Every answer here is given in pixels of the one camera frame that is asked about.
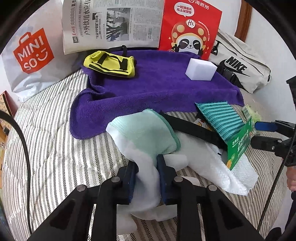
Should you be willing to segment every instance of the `striped mattress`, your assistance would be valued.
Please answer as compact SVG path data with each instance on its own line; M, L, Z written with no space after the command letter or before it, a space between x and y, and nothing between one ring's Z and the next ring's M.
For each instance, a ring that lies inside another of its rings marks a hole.
M106 132L87 140L77 140L70 134L71 103L77 94L86 88L87 79L82 70L75 72L23 103L15 116L24 133L30 156L32 174L30 220L33 231L76 186L99 185L114 176L121 166L126 165L125 157ZM245 91L242 93L245 103L258 110L265 120L271 121L262 106L253 101L250 94ZM246 121L241 107L236 105L233 107ZM170 112L169 114L193 122L196 113ZM263 133L263 135L277 137L277 134ZM272 153L254 150L251 147L247 149L246 155L259 175L256 186L248 196L225 191L223 193L256 227L281 160ZM25 163L21 141L16 131L11 130L3 161L2 183L5 213L16 241L27 240L29 237ZM188 167L178 174L198 178L201 186L211 184ZM283 173L260 231L263 237L267 235L277 218L285 191ZM176 218L163 222L145 221L135 217L133 219L138 227L137 232L119 235L117 240L175 240ZM204 233L202 219L201 229Z

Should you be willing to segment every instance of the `bolt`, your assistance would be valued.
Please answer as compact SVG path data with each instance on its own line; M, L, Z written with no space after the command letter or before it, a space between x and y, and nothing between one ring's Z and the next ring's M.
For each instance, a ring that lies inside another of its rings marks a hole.
M118 177L118 176L112 177L112 178L111 178L111 181L112 181L113 183L117 183L117 182L120 181L120 177Z
M217 190L217 187L215 185L209 185L209 190L214 192Z
M174 180L175 180L175 182L178 182L178 183L180 183L180 182L182 182L182 181L183 181L183 177L176 176L176 177L174 178Z
M82 184L82 185L79 185L78 187L76 187L76 189L77 189L78 192L82 192L82 191L84 191L85 188L86 188L86 186L83 185L83 184Z

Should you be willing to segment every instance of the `white cube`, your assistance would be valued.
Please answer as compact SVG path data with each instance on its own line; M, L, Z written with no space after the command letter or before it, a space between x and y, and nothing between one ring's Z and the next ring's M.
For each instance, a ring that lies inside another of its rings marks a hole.
M191 58L186 69L185 74L191 80L207 80L210 81L214 73L217 70L217 66L210 61Z

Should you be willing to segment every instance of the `newspaper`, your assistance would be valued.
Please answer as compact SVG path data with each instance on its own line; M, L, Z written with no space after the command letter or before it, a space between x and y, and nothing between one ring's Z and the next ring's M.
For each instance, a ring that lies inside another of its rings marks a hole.
M158 47L164 0L64 0L64 53Z

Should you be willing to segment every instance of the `finger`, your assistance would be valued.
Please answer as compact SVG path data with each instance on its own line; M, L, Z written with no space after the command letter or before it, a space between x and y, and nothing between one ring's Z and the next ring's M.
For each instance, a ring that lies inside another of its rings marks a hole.
M296 180L296 169L294 167L288 167L286 175L288 179Z
M288 179L287 185L291 191L296 191L296 181L295 180Z

